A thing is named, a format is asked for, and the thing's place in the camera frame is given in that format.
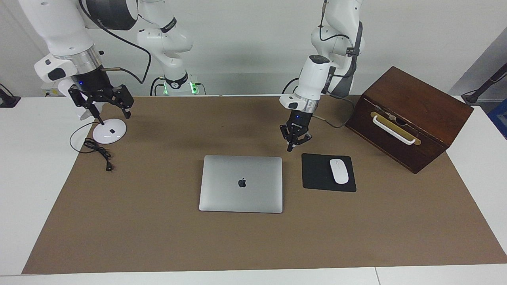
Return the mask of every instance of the white mouse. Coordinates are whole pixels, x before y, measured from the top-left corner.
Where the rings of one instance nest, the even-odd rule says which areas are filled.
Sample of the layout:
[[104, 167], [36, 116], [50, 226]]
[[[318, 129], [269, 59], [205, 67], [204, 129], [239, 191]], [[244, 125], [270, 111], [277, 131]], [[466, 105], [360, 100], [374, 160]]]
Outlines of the white mouse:
[[346, 184], [348, 182], [348, 171], [345, 162], [337, 158], [330, 160], [329, 163], [335, 182], [338, 184]]

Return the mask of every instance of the white round disc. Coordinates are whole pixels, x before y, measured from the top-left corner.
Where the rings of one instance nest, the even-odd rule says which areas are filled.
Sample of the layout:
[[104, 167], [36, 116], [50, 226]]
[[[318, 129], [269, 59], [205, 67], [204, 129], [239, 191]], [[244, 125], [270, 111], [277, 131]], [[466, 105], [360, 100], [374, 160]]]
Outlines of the white round disc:
[[120, 119], [105, 120], [103, 125], [97, 125], [93, 130], [93, 139], [101, 145], [108, 145], [119, 141], [127, 132], [127, 125]]

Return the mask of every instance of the box lid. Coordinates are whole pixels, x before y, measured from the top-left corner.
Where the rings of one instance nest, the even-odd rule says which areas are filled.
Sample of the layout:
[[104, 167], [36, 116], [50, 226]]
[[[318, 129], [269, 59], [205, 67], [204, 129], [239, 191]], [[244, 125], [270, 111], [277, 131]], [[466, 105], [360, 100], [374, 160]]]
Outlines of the box lid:
[[366, 90], [365, 96], [447, 146], [474, 110], [394, 66]]

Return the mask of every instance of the brown wooden chest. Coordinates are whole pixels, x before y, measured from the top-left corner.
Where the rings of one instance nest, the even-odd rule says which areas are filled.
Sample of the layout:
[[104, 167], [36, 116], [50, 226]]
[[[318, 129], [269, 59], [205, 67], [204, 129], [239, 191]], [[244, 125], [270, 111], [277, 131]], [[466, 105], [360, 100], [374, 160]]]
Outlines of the brown wooden chest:
[[361, 96], [347, 127], [418, 173], [449, 148], [472, 111], [393, 66]]

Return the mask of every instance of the brown tabletop surface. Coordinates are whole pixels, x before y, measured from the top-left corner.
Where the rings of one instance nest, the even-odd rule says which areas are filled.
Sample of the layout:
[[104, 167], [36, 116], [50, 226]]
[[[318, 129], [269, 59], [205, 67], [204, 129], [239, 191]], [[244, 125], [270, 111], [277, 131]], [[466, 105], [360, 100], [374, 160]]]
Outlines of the brown tabletop surface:
[[[288, 153], [277, 97], [135, 100], [108, 146], [116, 169], [79, 154], [23, 274], [507, 263], [447, 154], [412, 174], [316, 119]], [[338, 124], [349, 112], [326, 97], [316, 114]], [[302, 153], [350, 156], [357, 192], [304, 189]], [[283, 213], [199, 211], [205, 155], [281, 157]]]

